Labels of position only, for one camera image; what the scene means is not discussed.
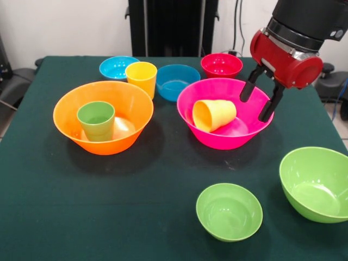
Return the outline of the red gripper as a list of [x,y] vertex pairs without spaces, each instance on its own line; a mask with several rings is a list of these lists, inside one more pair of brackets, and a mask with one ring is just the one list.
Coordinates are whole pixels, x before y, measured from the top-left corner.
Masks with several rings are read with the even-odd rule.
[[317,54],[297,51],[273,36],[266,35],[264,29],[255,33],[250,44],[250,52],[258,65],[245,82],[240,100],[248,101],[256,80],[264,72],[264,66],[273,73],[276,80],[273,96],[265,103],[258,116],[261,122],[267,122],[274,113],[283,97],[285,87],[305,88],[317,79],[323,68],[323,62]]

